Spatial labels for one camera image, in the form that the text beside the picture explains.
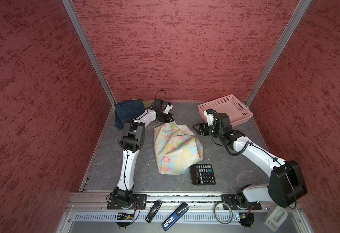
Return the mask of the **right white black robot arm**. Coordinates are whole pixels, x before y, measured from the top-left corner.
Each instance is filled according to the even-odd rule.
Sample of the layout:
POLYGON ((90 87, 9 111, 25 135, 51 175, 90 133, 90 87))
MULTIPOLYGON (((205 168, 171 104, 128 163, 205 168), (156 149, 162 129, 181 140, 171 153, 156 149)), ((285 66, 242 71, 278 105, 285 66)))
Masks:
POLYGON ((273 155, 241 131, 233 129, 226 113, 208 109, 204 114, 207 122, 192 126, 198 135, 219 139, 219 145, 229 155, 245 156, 269 177, 268 184, 248 184, 240 188, 232 203, 240 209, 247 209, 258 202, 274 202, 282 208, 296 208, 297 201, 308 192, 300 165, 273 155))

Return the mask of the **blue denim skirt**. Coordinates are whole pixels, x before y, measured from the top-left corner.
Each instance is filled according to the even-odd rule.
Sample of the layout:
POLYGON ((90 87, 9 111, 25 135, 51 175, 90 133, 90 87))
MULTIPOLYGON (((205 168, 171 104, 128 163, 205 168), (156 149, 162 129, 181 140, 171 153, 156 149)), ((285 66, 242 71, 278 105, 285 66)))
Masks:
POLYGON ((128 100, 115 104, 115 127, 122 130, 124 123, 135 119, 145 111, 142 100, 128 100))

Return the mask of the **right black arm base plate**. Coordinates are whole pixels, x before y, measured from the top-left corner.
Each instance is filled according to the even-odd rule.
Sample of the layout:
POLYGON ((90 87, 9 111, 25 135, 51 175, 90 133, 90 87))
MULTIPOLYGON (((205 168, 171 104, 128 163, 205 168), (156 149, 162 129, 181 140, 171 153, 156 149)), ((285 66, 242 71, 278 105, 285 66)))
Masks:
POLYGON ((242 194, 221 195, 222 202, 226 203, 232 210, 261 210, 259 202, 251 203, 242 194))

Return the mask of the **olive green skirt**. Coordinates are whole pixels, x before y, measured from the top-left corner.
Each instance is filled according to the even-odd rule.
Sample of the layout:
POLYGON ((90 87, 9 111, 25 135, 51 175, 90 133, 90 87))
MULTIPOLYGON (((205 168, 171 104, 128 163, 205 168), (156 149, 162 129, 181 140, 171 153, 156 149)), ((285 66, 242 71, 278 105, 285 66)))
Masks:
POLYGON ((153 102, 144 101, 144 100, 141 100, 141 99, 133 99, 133 101, 141 101, 145 109, 151 108, 152 105, 153 105, 153 102))

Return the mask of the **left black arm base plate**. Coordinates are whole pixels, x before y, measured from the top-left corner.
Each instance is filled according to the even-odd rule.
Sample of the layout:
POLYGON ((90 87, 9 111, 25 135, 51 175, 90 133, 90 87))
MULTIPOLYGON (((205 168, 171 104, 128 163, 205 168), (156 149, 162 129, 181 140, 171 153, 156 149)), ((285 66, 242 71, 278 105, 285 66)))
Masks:
POLYGON ((146 194, 133 194, 129 196, 127 200, 121 200, 116 198, 115 195, 111 194, 107 199, 108 210, 134 210, 134 209, 145 209, 147 202, 146 194))

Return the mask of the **pastel patterned cloth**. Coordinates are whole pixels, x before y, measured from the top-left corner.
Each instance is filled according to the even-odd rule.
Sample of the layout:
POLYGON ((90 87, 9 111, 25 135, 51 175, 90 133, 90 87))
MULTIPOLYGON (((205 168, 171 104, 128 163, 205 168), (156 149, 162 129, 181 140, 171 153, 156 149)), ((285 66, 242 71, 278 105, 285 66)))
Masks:
POLYGON ((159 173, 181 175, 203 160, 203 145, 186 125, 169 122, 154 128, 153 132, 159 173))

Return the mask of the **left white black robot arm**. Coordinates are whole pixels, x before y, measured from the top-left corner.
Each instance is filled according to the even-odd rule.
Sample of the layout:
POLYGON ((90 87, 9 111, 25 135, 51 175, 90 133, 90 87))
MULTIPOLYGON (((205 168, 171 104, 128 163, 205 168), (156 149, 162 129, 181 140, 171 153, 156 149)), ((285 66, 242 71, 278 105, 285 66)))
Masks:
POLYGON ((154 121, 172 122, 172 113, 168 110, 145 110, 137 118, 127 120, 124 124, 119 144, 123 149, 123 164, 117 187, 113 190, 113 200, 123 209, 134 204, 134 172, 138 155, 145 142, 145 129, 154 121))

